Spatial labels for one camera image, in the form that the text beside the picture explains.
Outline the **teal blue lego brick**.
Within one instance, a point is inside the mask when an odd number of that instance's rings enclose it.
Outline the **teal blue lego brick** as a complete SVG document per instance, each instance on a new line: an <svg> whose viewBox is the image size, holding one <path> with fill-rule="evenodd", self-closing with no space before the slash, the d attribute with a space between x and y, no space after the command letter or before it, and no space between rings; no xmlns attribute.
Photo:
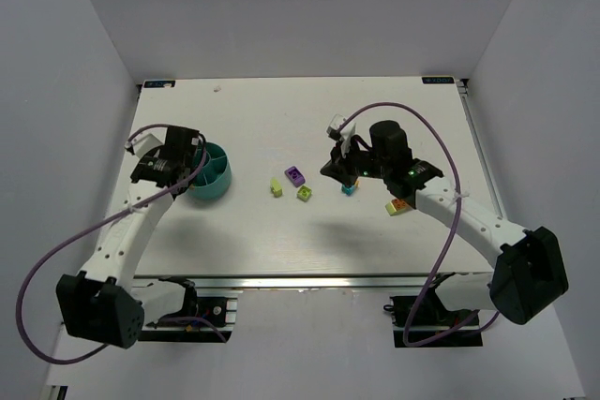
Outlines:
<svg viewBox="0 0 600 400"><path fill-rule="evenodd" d="M357 185L342 185L341 192L347 196L351 196L355 190L357 189Z"/></svg>

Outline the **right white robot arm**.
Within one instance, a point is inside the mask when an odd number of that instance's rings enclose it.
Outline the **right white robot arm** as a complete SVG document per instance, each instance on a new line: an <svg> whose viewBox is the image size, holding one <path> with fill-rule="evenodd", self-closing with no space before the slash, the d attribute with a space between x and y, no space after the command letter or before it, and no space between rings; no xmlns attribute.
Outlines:
<svg viewBox="0 0 600 400"><path fill-rule="evenodd" d="M406 132L385 120L369 129L370 145L355 125L337 115L327 128L335 141L322 175L351 186L359 177L380 179L397 199L428 215L472 246L489 274L440 277L427 300L446 311L492 310L523 325L568 291L557 236L545 227L528 230L475 200L461 197L443 172L413 156Z"/></svg>

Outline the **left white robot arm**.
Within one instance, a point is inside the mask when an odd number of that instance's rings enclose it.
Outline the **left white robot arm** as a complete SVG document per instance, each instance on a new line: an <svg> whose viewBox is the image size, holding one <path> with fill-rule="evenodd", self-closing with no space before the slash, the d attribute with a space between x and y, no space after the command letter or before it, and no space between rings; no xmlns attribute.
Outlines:
<svg viewBox="0 0 600 400"><path fill-rule="evenodd" d="M158 222L207 158L203 135L182 126L168 126L164 140L144 130L127 150L138 162L122 217L111 220L78 273L62 275L56 286L69 335L119 348L130 348L148 324L197 311L194 285L184 277L164 276L142 288L133 281Z"/></svg>

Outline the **lime green hollow lego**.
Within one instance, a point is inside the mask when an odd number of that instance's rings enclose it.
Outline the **lime green hollow lego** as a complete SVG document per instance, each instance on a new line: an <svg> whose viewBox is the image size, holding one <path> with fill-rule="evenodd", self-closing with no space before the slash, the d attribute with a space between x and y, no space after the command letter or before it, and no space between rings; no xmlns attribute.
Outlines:
<svg viewBox="0 0 600 400"><path fill-rule="evenodd" d="M307 202L311 196L312 190L306 185L300 186L296 192L296 197L303 202Z"/></svg>

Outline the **purple hollow lego brick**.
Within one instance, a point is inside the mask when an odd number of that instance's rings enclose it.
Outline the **purple hollow lego brick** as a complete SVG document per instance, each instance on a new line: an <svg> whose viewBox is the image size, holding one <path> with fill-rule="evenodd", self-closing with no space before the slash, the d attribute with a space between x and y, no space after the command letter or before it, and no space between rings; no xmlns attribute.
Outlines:
<svg viewBox="0 0 600 400"><path fill-rule="evenodd" d="M287 179L292 183L294 187L300 187L306 182L306 179L302 172L295 166L291 166L284 171Z"/></svg>

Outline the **orange studded lego brick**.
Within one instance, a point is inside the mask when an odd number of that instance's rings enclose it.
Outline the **orange studded lego brick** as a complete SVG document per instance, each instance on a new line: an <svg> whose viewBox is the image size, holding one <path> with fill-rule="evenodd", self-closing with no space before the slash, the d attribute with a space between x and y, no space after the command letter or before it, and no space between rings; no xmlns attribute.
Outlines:
<svg viewBox="0 0 600 400"><path fill-rule="evenodd" d="M404 210L410 207L410 205L405 200L394 199L392 200L392 204L397 211Z"/></svg>

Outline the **teal divided round container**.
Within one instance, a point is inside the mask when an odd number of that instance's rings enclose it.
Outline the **teal divided round container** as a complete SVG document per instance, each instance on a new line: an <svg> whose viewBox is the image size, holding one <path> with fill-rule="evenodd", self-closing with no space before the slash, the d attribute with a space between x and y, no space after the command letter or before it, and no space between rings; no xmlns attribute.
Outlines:
<svg viewBox="0 0 600 400"><path fill-rule="evenodd" d="M232 170L225 150L218 144L206 144L202 170L190 184L188 194L198 200L212 201L224 196L232 182Z"/></svg>

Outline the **pale yellow-green lego brick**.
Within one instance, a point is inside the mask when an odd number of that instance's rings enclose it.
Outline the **pale yellow-green lego brick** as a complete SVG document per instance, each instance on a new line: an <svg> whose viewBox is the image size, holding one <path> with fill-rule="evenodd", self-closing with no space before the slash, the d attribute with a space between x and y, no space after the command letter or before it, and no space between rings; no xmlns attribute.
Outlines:
<svg viewBox="0 0 600 400"><path fill-rule="evenodd" d="M393 204L392 201L388 202L385 204L385 210L386 212L390 215L390 216L395 216L398 215L402 210L397 211Z"/></svg>

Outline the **light green lego brick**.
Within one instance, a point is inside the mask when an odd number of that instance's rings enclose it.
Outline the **light green lego brick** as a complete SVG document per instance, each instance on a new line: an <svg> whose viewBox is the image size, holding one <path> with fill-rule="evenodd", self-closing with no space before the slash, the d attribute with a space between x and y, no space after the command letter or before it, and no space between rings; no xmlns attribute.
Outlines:
<svg viewBox="0 0 600 400"><path fill-rule="evenodd" d="M270 191L275 198L279 198L283 194L283 189L277 178L273 177L269 183Z"/></svg>

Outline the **left blue corner label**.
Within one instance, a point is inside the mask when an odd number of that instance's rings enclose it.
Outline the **left blue corner label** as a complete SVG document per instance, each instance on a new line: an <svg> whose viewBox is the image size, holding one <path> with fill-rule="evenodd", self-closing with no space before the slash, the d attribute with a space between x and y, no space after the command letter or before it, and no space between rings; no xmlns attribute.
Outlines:
<svg viewBox="0 0 600 400"><path fill-rule="evenodd" d="M143 89L163 89L173 88L175 86L175 80L151 80L145 81L142 85Z"/></svg>

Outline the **blue corner label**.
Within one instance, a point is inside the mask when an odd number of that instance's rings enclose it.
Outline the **blue corner label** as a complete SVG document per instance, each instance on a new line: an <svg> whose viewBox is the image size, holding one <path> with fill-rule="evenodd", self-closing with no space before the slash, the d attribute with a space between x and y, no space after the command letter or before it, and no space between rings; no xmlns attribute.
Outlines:
<svg viewBox="0 0 600 400"><path fill-rule="evenodd" d="M163 89L173 88L175 86L175 80L151 80L145 81L142 85L143 89Z"/></svg>
<svg viewBox="0 0 600 400"><path fill-rule="evenodd" d="M451 76L423 76L423 84L454 84L455 80Z"/></svg>

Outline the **right blue corner label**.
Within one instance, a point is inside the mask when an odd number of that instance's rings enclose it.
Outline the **right blue corner label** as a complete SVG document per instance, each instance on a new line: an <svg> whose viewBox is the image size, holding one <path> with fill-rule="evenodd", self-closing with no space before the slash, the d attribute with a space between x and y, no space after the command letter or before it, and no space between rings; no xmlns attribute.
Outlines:
<svg viewBox="0 0 600 400"><path fill-rule="evenodd" d="M455 80L451 76L423 76L423 84L454 84Z"/></svg>

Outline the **aluminium table rail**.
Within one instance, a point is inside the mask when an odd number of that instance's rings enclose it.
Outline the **aluminium table rail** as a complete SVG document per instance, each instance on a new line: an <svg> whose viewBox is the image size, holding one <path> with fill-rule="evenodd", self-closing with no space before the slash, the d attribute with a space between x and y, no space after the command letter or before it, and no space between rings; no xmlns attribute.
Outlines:
<svg viewBox="0 0 600 400"><path fill-rule="evenodd" d="M424 274L189 276L199 289L417 289Z"/></svg>

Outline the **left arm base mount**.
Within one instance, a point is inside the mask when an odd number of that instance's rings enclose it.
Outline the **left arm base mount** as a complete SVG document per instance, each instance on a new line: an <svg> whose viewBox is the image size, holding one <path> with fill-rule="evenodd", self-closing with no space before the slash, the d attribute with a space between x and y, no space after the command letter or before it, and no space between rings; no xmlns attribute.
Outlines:
<svg viewBox="0 0 600 400"><path fill-rule="evenodd" d="M224 344L232 335L238 306L234 291L164 276L136 280L131 295L144 312L140 342Z"/></svg>

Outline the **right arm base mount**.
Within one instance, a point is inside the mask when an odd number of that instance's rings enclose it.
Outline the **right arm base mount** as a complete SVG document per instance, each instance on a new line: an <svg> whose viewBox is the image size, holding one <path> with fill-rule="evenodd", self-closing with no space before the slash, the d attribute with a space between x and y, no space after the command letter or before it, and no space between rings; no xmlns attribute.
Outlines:
<svg viewBox="0 0 600 400"><path fill-rule="evenodd" d="M403 341L405 323L426 277L385 276L383 280L391 289L383 303L382 311L391 320L394 347L406 348ZM410 342L416 342L436 337L459 325L471 313L468 309L449 311L440 300L428 293L415 314L408 339ZM425 344L424 348L481 348L482 334L476 331L480 324L480 318L476 316L460 330Z"/></svg>

